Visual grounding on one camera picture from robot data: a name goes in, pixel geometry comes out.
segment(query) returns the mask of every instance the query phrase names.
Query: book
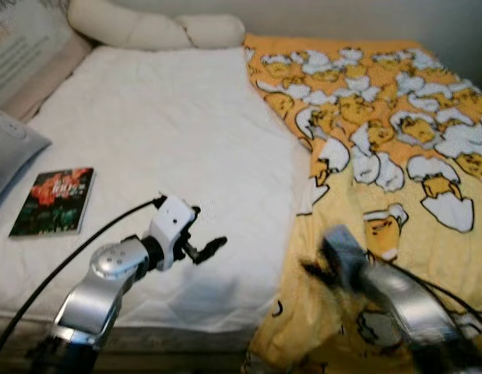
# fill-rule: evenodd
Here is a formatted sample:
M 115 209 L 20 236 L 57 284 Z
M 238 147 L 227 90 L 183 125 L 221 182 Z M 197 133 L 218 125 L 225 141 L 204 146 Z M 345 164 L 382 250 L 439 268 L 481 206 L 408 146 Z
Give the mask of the book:
M 9 236 L 79 233 L 93 176 L 92 168 L 39 174 Z

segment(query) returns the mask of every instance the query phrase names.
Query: white wall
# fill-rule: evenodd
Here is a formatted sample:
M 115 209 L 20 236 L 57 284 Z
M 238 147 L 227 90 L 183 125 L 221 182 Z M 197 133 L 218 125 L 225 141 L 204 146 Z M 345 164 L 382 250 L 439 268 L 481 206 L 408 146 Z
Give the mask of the white wall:
M 414 39 L 482 88 L 482 0 L 114 0 L 170 16 L 230 12 L 255 34 Z

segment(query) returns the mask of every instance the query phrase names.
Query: white mattress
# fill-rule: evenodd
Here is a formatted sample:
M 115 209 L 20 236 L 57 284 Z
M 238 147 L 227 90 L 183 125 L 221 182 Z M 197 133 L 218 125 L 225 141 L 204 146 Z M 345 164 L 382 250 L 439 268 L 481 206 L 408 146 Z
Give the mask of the white mattress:
M 53 144 L 0 199 L 0 316 L 11 316 L 77 245 L 127 209 L 174 194 L 199 205 L 191 243 L 228 244 L 149 273 L 125 296 L 117 326 L 207 332 L 259 324 L 276 291 L 308 155 L 251 88 L 243 51 L 98 48 L 30 126 Z M 80 235 L 8 238 L 40 172 L 96 170 Z M 58 276 L 28 319 L 52 319 L 97 246 L 142 234 L 148 208 L 105 234 Z

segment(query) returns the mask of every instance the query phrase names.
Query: gray cushion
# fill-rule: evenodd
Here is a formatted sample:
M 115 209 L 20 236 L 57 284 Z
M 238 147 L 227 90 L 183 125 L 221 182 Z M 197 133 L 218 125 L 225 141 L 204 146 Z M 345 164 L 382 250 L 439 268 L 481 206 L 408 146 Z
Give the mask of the gray cushion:
M 50 143 L 49 139 L 0 112 L 0 192 L 21 166 Z

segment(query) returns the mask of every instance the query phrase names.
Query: yellow blanket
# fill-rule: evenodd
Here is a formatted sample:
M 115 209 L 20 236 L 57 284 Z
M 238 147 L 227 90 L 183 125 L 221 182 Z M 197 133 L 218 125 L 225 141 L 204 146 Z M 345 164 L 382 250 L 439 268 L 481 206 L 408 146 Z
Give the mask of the yellow blanket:
M 482 93 L 410 41 L 249 35 L 245 52 L 252 84 L 311 151 L 280 290 L 250 352 L 278 368 L 410 371 L 389 317 L 312 279 L 301 261 L 325 267 L 322 236 L 345 224 L 371 260 L 482 313 Z M 482 340 L 482 326 L 442 300 Z

